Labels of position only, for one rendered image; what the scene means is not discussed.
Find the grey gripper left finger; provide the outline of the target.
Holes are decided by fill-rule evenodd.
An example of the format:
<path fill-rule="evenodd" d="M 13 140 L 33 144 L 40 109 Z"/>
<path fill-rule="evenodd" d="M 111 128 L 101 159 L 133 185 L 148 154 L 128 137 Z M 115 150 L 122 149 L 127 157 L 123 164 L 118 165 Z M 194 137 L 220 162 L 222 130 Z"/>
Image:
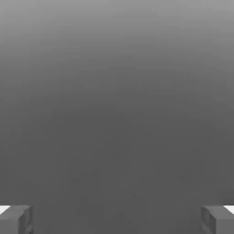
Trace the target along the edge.
<path fill-rule="evenodd" d="M 0 234 L 34 234 L 33 206 L 0 205 Z"/>

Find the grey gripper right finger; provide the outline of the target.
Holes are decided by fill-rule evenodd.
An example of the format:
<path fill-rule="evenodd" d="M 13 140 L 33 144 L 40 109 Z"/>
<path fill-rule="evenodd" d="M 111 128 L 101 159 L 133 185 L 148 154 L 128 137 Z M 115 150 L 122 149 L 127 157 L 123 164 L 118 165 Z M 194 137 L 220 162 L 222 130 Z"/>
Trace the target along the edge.
<path fill-rule="evenodd" d="M 234 234 L 234 205 L 202 206 L 201 231 L 204 234 Z"/>

